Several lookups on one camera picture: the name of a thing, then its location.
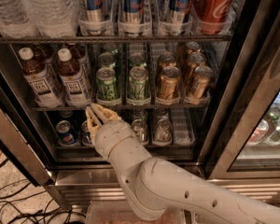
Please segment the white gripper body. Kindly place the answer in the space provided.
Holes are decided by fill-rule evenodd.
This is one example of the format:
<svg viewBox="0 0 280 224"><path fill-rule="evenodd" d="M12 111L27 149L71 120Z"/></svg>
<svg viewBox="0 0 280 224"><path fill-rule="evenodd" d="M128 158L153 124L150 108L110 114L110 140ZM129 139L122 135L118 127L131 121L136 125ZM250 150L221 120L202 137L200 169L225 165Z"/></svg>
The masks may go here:
<svg viewBox="0 0 280 224"><path fill-rule="evenodd" d="M137 143L134 131L129 123L123 120L112 120L98 129L94 146L103 158L108 158L112 149L124 141L129 144Z"/></svg>

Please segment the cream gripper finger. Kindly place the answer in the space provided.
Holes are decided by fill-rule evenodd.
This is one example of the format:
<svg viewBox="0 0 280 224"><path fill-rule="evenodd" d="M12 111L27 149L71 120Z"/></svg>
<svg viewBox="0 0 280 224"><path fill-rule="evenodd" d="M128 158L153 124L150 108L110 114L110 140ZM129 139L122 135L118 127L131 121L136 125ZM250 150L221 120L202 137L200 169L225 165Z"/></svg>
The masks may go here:
<svg viewBox="0 0 280 224"><path fill-rule="evenodd" d="M90 132L91 138L94 138L98 129L102 126L102 123L90 106L85 108L85 114L87 118L88 130Z"/></svg>
<svg viewBox="0 0 280 224"><path fill-rule="evenodd" d="M121 117L117 112L108 109L102 105L92 103L91 108L102 124L108 123L111 120L121 120Z"/></svg>

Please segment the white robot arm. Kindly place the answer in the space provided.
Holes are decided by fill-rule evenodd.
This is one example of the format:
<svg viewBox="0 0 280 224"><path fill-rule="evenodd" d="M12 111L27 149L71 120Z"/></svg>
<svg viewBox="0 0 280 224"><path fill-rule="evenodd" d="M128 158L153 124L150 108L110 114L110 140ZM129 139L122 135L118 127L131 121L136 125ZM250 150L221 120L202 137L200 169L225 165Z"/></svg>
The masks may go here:
<svg viewBox="0 0 280 224"><path fill-rule="evenodd" d="M153 157L130 124L115 111L85 108L96 151L116 172L128 204L143 220L169 207L193 211L216 224L280 224L280 208L209 183L177 165Z"/></svg>

